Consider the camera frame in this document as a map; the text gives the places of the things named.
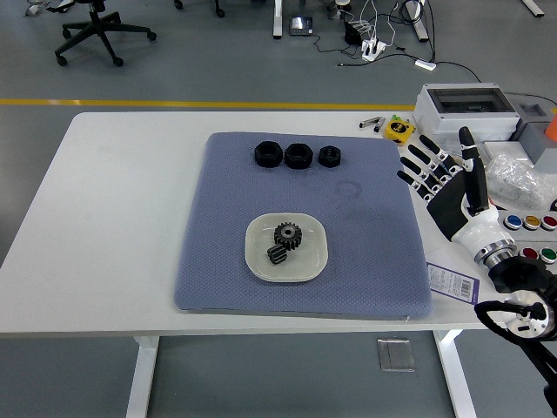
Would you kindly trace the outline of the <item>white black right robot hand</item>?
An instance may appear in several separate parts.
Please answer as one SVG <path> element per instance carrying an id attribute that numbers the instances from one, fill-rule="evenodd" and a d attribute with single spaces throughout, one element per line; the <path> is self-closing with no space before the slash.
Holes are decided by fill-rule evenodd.
<path id="1" fill-rule="evenodd" d="M 492 267 L 517 255 L 514 239 L 499 224 L 496 207 L 490 203 L 485 168 L 469 128 L 458 131 L 462 162 L 425 135 L 407 147 L 411 156 L 400 162 L 406 171 L 397 175 L 425 202 L 426 209 L 443 236 L 462 245 L 474 262 Z"/>

